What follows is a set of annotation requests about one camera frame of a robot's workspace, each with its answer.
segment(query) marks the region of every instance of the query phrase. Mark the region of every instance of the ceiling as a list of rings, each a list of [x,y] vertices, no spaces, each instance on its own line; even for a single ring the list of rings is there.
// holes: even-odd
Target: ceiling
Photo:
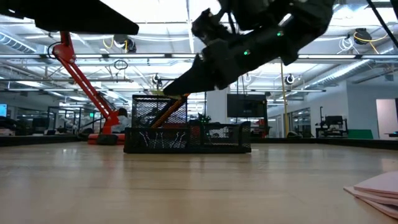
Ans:
[[[207,8],[211,8],[213,12],[218,12],[220,9],[216,0],[102,1],[128,19],[139,24],[140,31],[138,35],[131,36],[136,43],[138,54],[194,54],[201,52],[205,46],[200,40],[192,37],[190,22],[195,20]],[[390,43],[391,41],[386,37],[386,32],[381,27],[376,16],[364,2],[346,5],[337,4],[327,32],[316,41],[308,44],[299,53],[304,55],[375,54],[376,52],[369,44],[351,44],[352,38],[345,40],[348,34],[352,35],[354,33],[355,28],[366,28],[373,39],[380,39],[380,41],[374,43],[376,49],[380,49],[381,46]],[[398,27],[393,9],[383,6],[379,7],[378,10],[390,30],[395,32]],[[226,17],[222,21],[225,26],[229,26]],[[58,33],[49,34],[45,30],[38,29],[30,19],[20,20],[5,16],[0,16],[1,34],[12,37],[14,40],[35,49],[36,54],[46,54],[47,46],[60,40]],[[112,35],[72,34],[72,39],[77,54],[123,53],[123,49],[113,44]],[[22,54],[22,52],[1,44],[0,41],[0,54]],[[186,58],[124,58],[123,60],[129,66],[121,71],[116,70],[114,67],[116,60],[117,58],[83,58],[77,60],[76,63],[80,66],[82,72],[93,80],[97,87],[134,90],[115,91],[120,97],[127,100],[131,99],[132,94],[144,89],[155,88],[152,84],[152,77],[155,74],[158,74],[161,78],[177,78],[192,66],[192,55]],[[13,58],[7,59],[6,62],[7,64],[4,64],[3,71],[0,73],[0,77],[3,77],[3,79],[26,78],[36,80],[51,78],[53,80],[61,80],[70,78],[70,75],[55,60]],[[298,61],[289,66],[283,66],[283,72],[292,74],[297,78],[296,82],[299,82],[299,84],[306,84],[328,70],[345,63],[351,62],[345,60]],[[243,82],[239,80],[239,88],[279,90],[281,89],[280,73],[281,67],[278,60],[267,63],[245,75]],[[10,87],[17,88],[20,85],[20,83],[11,83]],[[47,82],[42,85],[54,89],[78,88],[73,82]],[[25,87],[32,88],[34,86],[25,85]],[[231,85],[232,90],[236,89],[236,87],[237,83]],[[58,92],[58,94],[68,96],[74,93],[64,91]],[[204,94],[192,95],[191,98],[204,99]]]

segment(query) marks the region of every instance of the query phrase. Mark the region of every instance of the wooden floor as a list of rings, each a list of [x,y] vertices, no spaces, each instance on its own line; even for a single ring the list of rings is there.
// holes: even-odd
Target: wooden floor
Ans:
[[[398,152],[252,147],[247,155],[0,148],[0,223],[398,223],[343,190],[398,170]]]

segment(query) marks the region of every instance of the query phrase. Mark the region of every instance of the yellow pole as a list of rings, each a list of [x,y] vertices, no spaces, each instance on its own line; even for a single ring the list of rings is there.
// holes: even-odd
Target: yellow pole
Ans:
[[[282,79],[282,91],[284,96],[284,107],[285,107],[285,137],[289,133],[289,123],[287,122],[287,102],[286,102],[286,92],[285,92],[285,78],[284,78],[284,64],[282,60],[280,61],[280,77]]]

